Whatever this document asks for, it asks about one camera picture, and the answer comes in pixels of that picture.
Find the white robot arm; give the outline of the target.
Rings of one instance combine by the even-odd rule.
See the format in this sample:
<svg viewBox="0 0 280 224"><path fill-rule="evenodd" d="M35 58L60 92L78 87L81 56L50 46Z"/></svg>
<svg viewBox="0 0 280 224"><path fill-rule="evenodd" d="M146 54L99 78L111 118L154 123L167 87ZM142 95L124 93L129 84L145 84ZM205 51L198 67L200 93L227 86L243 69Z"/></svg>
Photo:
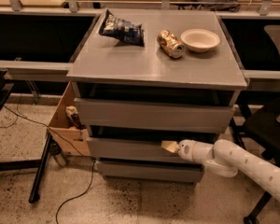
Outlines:
<svg viewBox="0 0 280 224"><path fill-rule="evenodd" d="M232 141L219 139L213 145L188 139L162 141L161 147L185 161L199 163L217 175L234 177L241 171L280 202L280 168Z"/></svg>

